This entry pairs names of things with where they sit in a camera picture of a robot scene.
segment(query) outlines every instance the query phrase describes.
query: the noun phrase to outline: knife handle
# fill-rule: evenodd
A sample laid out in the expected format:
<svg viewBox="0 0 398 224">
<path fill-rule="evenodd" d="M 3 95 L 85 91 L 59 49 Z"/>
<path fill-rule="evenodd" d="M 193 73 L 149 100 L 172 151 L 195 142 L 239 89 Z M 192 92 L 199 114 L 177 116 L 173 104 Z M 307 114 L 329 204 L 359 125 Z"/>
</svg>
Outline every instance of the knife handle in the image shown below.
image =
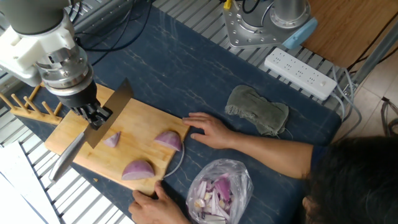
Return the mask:
<svg viewBox="0 0 398 224">
<path fill-rule="evenodd" d="M 54 167 L 51 170 L 49 179 L 53 182 L 58 181 L 66 169 L 72 164 L 76 155 L 80 151 L 81 147 L 84 145 L 86 139 L 85 134 L 80 133 L 75 140 L 67 147 L 66 150 L 61 154 L 61 156 L 55 162 Z"/>
</svg>

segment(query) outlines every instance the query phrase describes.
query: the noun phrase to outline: blue component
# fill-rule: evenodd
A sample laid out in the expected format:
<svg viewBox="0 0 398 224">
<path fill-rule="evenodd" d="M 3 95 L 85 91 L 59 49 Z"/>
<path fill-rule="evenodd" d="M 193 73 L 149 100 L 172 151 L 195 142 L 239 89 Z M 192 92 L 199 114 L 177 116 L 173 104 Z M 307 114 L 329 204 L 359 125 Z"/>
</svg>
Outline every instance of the blue component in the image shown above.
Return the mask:
<svg viewBox="0 0 398 224">
<path fill-rule="evenodd" d="M 302 26 L 298 31 L 285 40 L 283 45 L 288 49 L 294 49 L 298 47 L 311 36 L 317 26 L 317 19 L 315 17 L 310 19 L 306 24 L 304 24 L 304 26 Z"/>
</svg>

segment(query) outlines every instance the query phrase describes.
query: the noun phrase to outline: electrical outlet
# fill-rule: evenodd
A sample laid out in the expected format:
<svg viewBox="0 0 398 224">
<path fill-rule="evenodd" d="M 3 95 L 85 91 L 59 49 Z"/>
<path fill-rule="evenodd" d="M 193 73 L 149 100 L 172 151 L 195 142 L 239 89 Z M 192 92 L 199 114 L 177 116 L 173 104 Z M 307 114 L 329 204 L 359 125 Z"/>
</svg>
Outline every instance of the electrical outlet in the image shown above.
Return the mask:
<svg viewBox="0 0 398 224">
<path fill-rule="evenodd" d="M 306 63 L 276 48 L 264 65 L 321 100 L 326 100 L 337 83 Z"/>
</svg>

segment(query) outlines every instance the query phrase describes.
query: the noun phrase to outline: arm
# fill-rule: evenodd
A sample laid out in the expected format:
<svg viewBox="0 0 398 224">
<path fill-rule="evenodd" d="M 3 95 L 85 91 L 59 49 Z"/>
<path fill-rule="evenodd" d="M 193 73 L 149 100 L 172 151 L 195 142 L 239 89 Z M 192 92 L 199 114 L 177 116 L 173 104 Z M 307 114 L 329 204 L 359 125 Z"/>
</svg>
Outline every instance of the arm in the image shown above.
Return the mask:
<svg viewBox="0 0 398 224">
<path fill-rule="evenodd" d="M 183 123 L 202 128 L 204 135 L 195 133 L 191 138 L 215 149 L 238 150 L 293 178 L 303 178 L 310 172 L 313 145 L 236 133 L 205 113 L 190 113 Z"/>
</svg>

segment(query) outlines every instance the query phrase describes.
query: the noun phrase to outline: gray cloth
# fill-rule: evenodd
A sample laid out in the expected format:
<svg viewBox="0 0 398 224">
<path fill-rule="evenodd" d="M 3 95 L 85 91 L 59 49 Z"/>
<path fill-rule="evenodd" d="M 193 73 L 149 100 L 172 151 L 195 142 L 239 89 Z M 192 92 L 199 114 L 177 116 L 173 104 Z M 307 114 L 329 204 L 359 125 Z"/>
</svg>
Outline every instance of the gray cloth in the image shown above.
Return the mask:
<svg viewBox="0 0 398 224">
<path fill-rule="evenodd" d="M 240 85 L 229 96 L 225 113 L 247 119 L 256 125 L 262 135 L 275 136 L 285 131 L 289 107 L 282 103 L 270 103 L 253 88 Z"/>
</svg>

